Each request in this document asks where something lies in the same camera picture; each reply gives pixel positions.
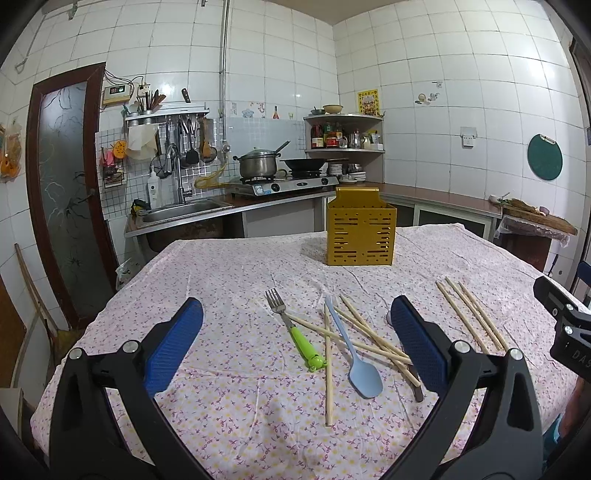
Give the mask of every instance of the stainless steel sink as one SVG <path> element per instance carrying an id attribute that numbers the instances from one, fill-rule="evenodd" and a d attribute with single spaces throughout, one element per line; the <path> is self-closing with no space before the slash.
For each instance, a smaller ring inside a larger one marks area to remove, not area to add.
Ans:
<path id="1" fill-rule="evenodd" d="M 186 203 L 185 205 L 174 205 L 151 210 L 141 219 L 144 223 L 174 221 L 180 218 L 197 215 L 199 213 L 213 212 L 215 210 L 223 210 L 231 207 L 232 205 L 221 202 L 220 200 L 197 200 L 195 202 Z"/>

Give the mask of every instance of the floral tablecloth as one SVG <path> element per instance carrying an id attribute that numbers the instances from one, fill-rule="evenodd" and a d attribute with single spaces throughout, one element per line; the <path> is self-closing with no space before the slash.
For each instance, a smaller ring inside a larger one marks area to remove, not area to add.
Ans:
<path id="1" fill-rule="evenodd" d="M 326 294 L 350 296 L 383 337 L 398 343 L 385 321 L 394 297 L 405 294 L 423 318 L 452 339 L 475 342 L 438 291 L 446 275 L 464 282 L 486 306 L 512 346 L 528 360 L 544 428 L 564 407 L 575 375 L 548 353 L 554 322 L 533 296 L 540 273 L 461 225 L 398 228 L 391 266 L 328 267 L 325 233 L 254 239 L 177 241 L 154 258 L 88 327 L 78 346 L 113 352 L 141 340 L 170 319 L 188 296 L 204 305 L 203 327 L 169 388 L 156 395 L 168 421 L 216 479 L 366 479 L 379 477 L 408 445 L 437 396 L 416 403 L 401 374 L 384 359 L 364 355 L 384 381 L 364 400 L 347 373 L 340 343 L 333 353 L 335 423 L 324 424 L 324 371 L 308 372 L 265 290 L 276 287 L 288 308 L 321 325 Z M 485 333 L 463 308 L 484 339 Z M 319 351 L 324 340 L 301 329 Z M 349 329 L 352 338 L 368 342 Z M 485 339 L 495 352 L 490 339 Z M 48 452 L 51 409 L 61 366 L 31 421 Z M 116 391 L 115 416 L 132 453 L 148 459 Z M 472 401 L 447 458 L 461 451 L 482 395 Z"/>

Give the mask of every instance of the silver screw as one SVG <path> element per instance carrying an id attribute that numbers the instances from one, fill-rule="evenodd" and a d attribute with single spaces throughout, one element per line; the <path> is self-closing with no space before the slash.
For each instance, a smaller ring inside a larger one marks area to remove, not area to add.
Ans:
<path id="1" fill-rule="evenodd" d="M 138 350 L 139 343 L 135 340 L 128 340 L 123 344 L 123 351 L 125 353 L 134 353 Z"/>
<path id="2" fill-rule="evenodd" d="M 82 348 L 73 348 L 72 350 L 70 350 L 70 355 L 69 357 L 72 360 L 78 360 L 80 357 L 82 356 Z"/>
<path id="3" fill-rule="evenodd" d="M 460 340 L 459 342 L 456 342 L 454 344 L 454 348 L 456 349 L 456 351 L 458 351 L 460 353 L 468 353 L 470 351 L 470 345 L 468 345 L 463 340 Z"/>
<path id="4" fill-rule="evenodd" d="M 509 355 L 513 357 L 513 360 L 522 360 L 523 353 L 518 348 L 512 348 L 509 350 Z"/>

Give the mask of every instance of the yellow metal basket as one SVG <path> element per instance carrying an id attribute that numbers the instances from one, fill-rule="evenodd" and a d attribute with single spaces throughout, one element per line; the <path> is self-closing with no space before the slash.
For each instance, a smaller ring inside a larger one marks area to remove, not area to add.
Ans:
<path id="1" fill-rule="evenodd" d="M 391 265 L 396 234 L 396 207 L 379 198 L 379 190 L 337 187 L 328 204 L 328 265 Z"/>

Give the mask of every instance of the yellow bowl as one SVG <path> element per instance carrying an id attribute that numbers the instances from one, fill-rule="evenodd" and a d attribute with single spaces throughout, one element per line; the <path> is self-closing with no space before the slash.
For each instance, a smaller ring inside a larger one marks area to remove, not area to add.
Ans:
<path id="1" fill-rule="evenodd" d="M 326 113 L 340 113 L 343 109 L 342 105 L 323 105 L 322 107 Z"/>

